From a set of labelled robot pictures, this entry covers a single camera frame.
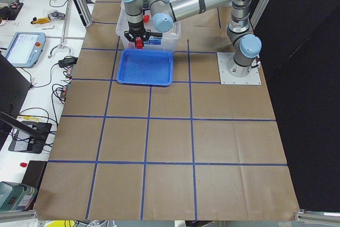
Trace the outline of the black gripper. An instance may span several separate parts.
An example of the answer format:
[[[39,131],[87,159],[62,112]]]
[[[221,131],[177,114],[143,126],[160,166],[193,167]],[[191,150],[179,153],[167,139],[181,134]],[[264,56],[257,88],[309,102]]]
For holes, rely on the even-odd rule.
[[[127,47],[132,47],[135,43],[136,37],[140,37],[143,41],[143,47],[148,44],[148,40],[151,36],[151,31],[145,28],[130,28],[124,32],[124,36],[127,39]]]

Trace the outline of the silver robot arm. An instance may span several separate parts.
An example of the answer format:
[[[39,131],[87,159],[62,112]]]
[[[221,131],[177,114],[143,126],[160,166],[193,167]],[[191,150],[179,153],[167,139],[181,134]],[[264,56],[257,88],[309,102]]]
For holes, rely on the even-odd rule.
[[[152,22],[158,32],[172,29],[177,21],[204,13],[207,10],[232,3],[232,19],[226,33],[233,44],[235,53],[227,63],[228,72],[238,78],[246,77],[258,57],[262,43],[250,33],[250,4],[252,0],[123,0],[129,29],[124,35],[137,49],[144,47],[151,31],[145,29],[143,10],[151,13]]]

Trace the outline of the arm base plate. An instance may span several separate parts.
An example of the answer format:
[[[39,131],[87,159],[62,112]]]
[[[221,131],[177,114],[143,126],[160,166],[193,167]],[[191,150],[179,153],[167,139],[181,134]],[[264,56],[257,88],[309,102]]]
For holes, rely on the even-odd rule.
[[[222,85],[262,85],[256,60],[248,67],[242,67],[234,62],[234,53],[217,52],[217,62]]]

